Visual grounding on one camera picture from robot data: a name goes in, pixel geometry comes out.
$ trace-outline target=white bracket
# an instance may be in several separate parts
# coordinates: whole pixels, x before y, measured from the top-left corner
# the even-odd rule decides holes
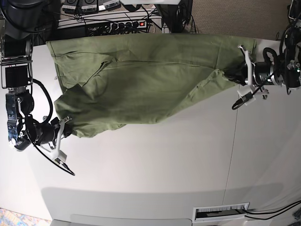
[[[254,71],[253,71],[253,63],[251,61],[250,58],[250,52],[248,50],[246,50],[243,46],[238,46],[238,48],[241,49],[241,51],[243,52],[243,54],[245,55],[245,61],[246,61],[246,65],[248,68],[248,84],[240,87],[238,90],[238,94],[239,96],[244,100],[245,95],[247,95],[248,93],[254,93],[256,90],[256,87],[253,85],[253,75],[254,75]],[[264,87],[262,87],[262,92],[257,92],[250,100],[248,100],[245,105],[249,105],[250,103],[252,103],[253,101],[256,100],[255,96],[257,95],[263,95],[264,98],[266,98],[266,96],[269,94],[267,89],[264,89]]]
[[[63,163],[66,162],[67,155],[60,150],[60,147],[61,147],[61,140],[62,140],[62,135],[63,135],[63,131],[64,131],[64,128],[65,128],[65,124],[69,120],[71,120],[70,117],[66,117],[66,118],[60,120],[60,122],[59,122],[60,130],[58,131],[58,134],[57,134],[57,139],[56,139],[55,146],[53,148],[51,148],[51,150],[46,149],[42,145],[40,146],[44,150],[43,153],[48,158],[50,158],[52,161],[55,161],[55,160],[58,159],[59,162],[61,162],[61,161]]]

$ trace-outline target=black device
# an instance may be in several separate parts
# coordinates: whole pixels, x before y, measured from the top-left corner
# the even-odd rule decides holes
[[[91,14],[98,12],[97,0],[79,0],[79,14]]]
[[[230,81],[246,86],[238,91],[241,98],[233,105],[233,110],[254,101],[255,94],[262,93],[263,99],[267,99],[269,92],[264,85],[284,85],[288,95],[293,90],[301,88],[301,0],[293,1],[288,9],[290,24],[282,34],[279,55],[275,50],[265,48],[262,53],[264,62],[255,62],[251,59],[248,65],[247,61],[250,61],[246,57],[248,52],[240,47],[246,61],[225,71],[225,76]],[[253,78],[252,84],[248,84],[250,77]]]
[[[119,0],[98,0],[99,11],[108,10],[118,6],[121,6]]]
[[[65,0],[62,10],[65,13],[75,14],[79,0]]]
[[[18,151],[33,144],[53,164],[75,175],[65,163],[67,156],[60,150],[62,136],[71,134],[71,128],[65,124],[70,117],[62,120],[56,117],[50,121],[53,113],[50,95],[44,85],[32,77],[33,35],[42,31],[35,30],[35,27],[44,5],[45,0],[8,0],[5,11],[0,4],[6,20],[1,36],[1,84],[3,89],[8,89],[8,142]],[[43,118],[43,122],[32,116],[34,83],[40,86],[49,103],[49,114]],[[42,152],[38,148],[41,145],[49,145],[50,151]]]

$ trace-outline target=green cloth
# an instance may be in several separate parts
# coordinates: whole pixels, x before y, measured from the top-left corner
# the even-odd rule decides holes
[[[129,34],[47,43],[63,95],[60,118],[93,137],[127,124],[152,124],[235,86],[223,70],[241,63],[254,39],[206,34]]]

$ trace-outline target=black cable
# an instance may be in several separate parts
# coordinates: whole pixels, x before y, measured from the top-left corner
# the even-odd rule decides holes
[[[155,14],[155,13],[157,13],[157,11],[152,11],[151,13],[150,13],[150,16],[152,15],[152,14]],[[144,16],[143,18],[140,18],[140,19],[136,19],[136,20],[133,20],[133,22],[136,22],[136,21],[141,21],[141,20],[144,20],[145,18],[147,18],[147,16]],[[78,17],[74,17],[74,16],[71,16],[71,18],[69,18],[69,20],[77,20],[78,22],[80,22],[80,18],[78,18]],[[117,23],[117,24],[120,24],[118,21],[108,21],[108,22],[111,22],[111,23]]]
[[[289,207],[291,207],[291,206],[293,206],[295,204],[301,204],[301,200],[293,202],[293,203],[291,203],[291,204],[289,204],[289,205],[287,205],[287,206],[285,206],[285,207],[283,207],[283,208],[281,208],[279,210],[273,211],[273,212],[253,213],[253,212],[249,212],[249,211],[246,211],[246,210],[242,210],[242,211],[245,212],[245,213],[247,213],[247,214],[251,214],[251,215],[266,215],[266,214],[279,213],[279,212],[285,210],[286,208],[289,208]]]
[[[185,9],[186,9],[186,14],[187,13],[189,13],[189,15],[191,16],[191,18],[192,18],[192,23],[191,23],[191,28],[190,28],[190,30],[192,29],[192,25],[194,25],[194,31],[195,31],[195,34],[197,33],[197,27],[196,27],[196,23],[195,23],[195,21],[194,21],[194,18],[193,18],[193,15],[192,15],[192,12],[191,12],[191,10],[188,10],[188,8],[187,8],[187,6],[186,6],[186,4],[185,3],[183,3],[182,5],[184,5],[185,6]],[[189,17],[186,15],[186,20],[185,20],[185,24],[187,24],[187,21],[189,21]]]
[[[53,13],[53,14],[58,14],[58,15],[63,15],[63,16],[68,16],[70,18],[73,18],[73,19],[78,19],[78,17],[75,17],[75,16],[71,16],[71,15],[68,15],[68,14],[64,14],[64,13],[57,13],[57,12],[51,12],[51,11],[46,11],[46,10],[42,10],[42,12],[45,12],[45,13]]]
[[[36,83],[38,86],[41,87],[41,89],[42,89],[43,92],[45,93],[45,96],[46,96],[46,98],[47,98],[47,100],[48,100],[48,103],[49,103],[49,108],[50,108],[50,110],[49,110],[49,115],[48,115],[47,118],[41,123],[41,125],[45,125],[45,124],[47,124],[47,123],[50,121],[50,119],[51,119],[51,117],[52,117],[52,113],[53,113],[53,105],[52,105],[51,97],[50,97],[50,95],[49,95],[47,89],[45,88],[45,86],[42,84],[42,82],[40,82],[40,81],[38,81],[38,80],[36,80],[36,79],[33,79],[33,83]]]
[[[286,64],[287,62],[287,50],[285,51],[285,60],[284,60],[284,64]],[[285,76],[284,76],[284,82],[285,82],[285,87],[286,87],[286,93],[287,95],[291,94],[291,91],[289,90],[290,87],[290,78],[287,76],[288,74],[288,68],[285,67]]]
[[[32,143],[32,145],[38,150],[38,152],[40,152],[46,159],[48,159],[52,164],[54,164],[55,166],[57,166],[58,168],[60,168],[61,170],[69,173],[70,175],[72,176],[75,176],[75,173],[73,173],[69,168],[68,166],[66,165],[66,163],[63,163],[63,166],[67,169],[64,169],[62,167],[60,167],[58,164],[56,164],[55,162],[53,162],[50,158],[48,158],[38,147],[37,145],[35,144],[35,142],[32,141],[31,137],[30,137],[30,134],[29,134],[29,131],[28,129],[26,128],[26,132],[27,132],[27,137],[29,138],[30,142]]]
[[[183,8],[186,10],[186,17],[184,17],[184,15],[183,15],[183,12],[182,12]],[[187,9],[185,3],[179,5],[179,7],[178,7],[178,15],[177,16],[179,17],[179,19],[182,19],[181,23],[183,25],[183,28],[182,28],[181,33],[185,30],[186,25],[189,23],[189,18],[187,16],[187,14],[188,14],[188,9]]]
[[[258,86],[258,88],[253,92],[253,93],[248,93],[245,95],[245,99],[240,98],[238,99],[235,104],[232,106],[232,110],[237,110],[239,109],[242,105],[244,105],[246,102],[248,102],[249,100],[251,100],[253,98],[253,96],[264,86],[265,83],[267,83],[267,81],[275,74],[276,71],[274,71],[270,76],[268,76],[263,82],[262,84],[260,84]]]
[[[283,44],[284,44],[284,41],[285,41],[285,36],[286,36],[286,33],[287,31],[290,29],[291,27],[287,27],[286,30],[283,32],[282,36],[281,36],[281,40],[280,40],[280,46],[279,46],[279,56],[280,58],[284,58],[283,57]]]
[[[146,12],[146,14],[147,14],[147,20],[150,20],[150,14],[149,14],[149,12],[146,10],[146,8],[143,7],[143,5],[141,5],[141,8],[143,8],[143,10]]]
[[[133,21],[132,21],[132,19],[126,14],[126,13],[124,13],[127,17],[128,17],[128,19],[133,23]]]
[[[271,217],[269,217],[269,218],[254,218],[254,217],[250,217],[250,216],[245,216],[245,217],[246,217],[246,218],[250,218],[250,219],[254,219],[254,220],[270,220],[270,219],[272,219],[272,218],[274,218],[274,217],[277,217],[277,216],[279,216],[279,215],[281,215],[281,214],[283,214],[283,213],[289,211],[290,209],[292,209],[292,208],[294,208],[295,206],[298,206],[298,205],[300,205],[300,204],[301,204],[301,202],[299,202],[299,203],[297,203],[297,204],[291,206],[290,208],[288,208],[288,209],[286,209],[286,210],[284,210],[284,211],[282,211],[282,212],[280,212],[280,213],[278,213],[278,214],[275,214],[275,215],[273,215],[273,216],[271,216]]]
[[[40,39],[42,39],[42,41],[44,42],[44,44],[46,44],[45,39],[41,36],[41,34],[38,34],[38,36],[40,37]]]
[[[16,29],[18,29],[22,32],[29,33],[29,34],[38,34],[38,33],[41,33],[43,31],[45,31],[45,29],[42,29],[42,30],[39,30],[39,31],[28,31],[28,30],[24,29],[23,27],[17,25],[15,22],[13,22],[10,19],[10,17],[8,17],[8,15],[6,14],[6,12],[3,9],[2,4],[0,4],[0,11],[1,11],[1,13],[2,13],[2,15],[3,15],[3,17],[6,21],[8,21],[14,28],[16,28]]]
[[[85,23],[85,26],[87,25],[87,23],[86,23],[86,20],[83,18],[83,16],[82,15],[80,15],[80,18],[84,21],[84,23]]]

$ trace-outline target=beige carpet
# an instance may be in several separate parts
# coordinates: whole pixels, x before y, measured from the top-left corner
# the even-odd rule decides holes
[[[291,0],[194,0],[192,15],[200,33],[274,40],[288,25]]]

